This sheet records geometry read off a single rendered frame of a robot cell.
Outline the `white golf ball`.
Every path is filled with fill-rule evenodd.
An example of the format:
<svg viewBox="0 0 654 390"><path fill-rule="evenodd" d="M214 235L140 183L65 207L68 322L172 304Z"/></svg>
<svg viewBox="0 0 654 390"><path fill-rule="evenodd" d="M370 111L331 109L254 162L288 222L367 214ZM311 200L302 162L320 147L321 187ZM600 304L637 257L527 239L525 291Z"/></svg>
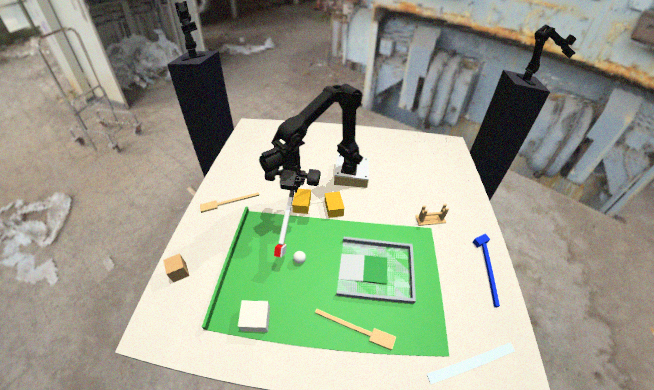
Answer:
<svg viewBox="0 0 654 390"><path fill-rule="evenodd" d="M294 254L294 261L298 264L301 264L305 261L306 256L302 251L296 251Z"/></svg>

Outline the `blue putter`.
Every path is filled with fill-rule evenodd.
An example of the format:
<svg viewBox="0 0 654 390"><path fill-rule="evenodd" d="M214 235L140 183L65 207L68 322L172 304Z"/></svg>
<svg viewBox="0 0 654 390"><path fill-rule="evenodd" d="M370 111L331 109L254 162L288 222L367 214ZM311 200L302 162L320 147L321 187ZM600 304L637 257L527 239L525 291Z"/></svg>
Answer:
<svg viewBox="0 0 654 390"><path fill-rule="evenodd" d="M486 268L487 268L487 274L489 277L489 283L490 283L490 289L492 293L492 299L493 299L493 305L494 307L498 308L500 307L499 304L499 299L497 295L497 289L496 289L496 284L495 284L495 279L493 276L493 270L492 270L492 265L490 263L490 257L489 257L489 251L487 249L487 242L490 241L490 238L488 235L482 234L481 236L476 237L472 242L475 244L475 247L482 246L482 251L484 253L484 260L486 262Z"/></svg>

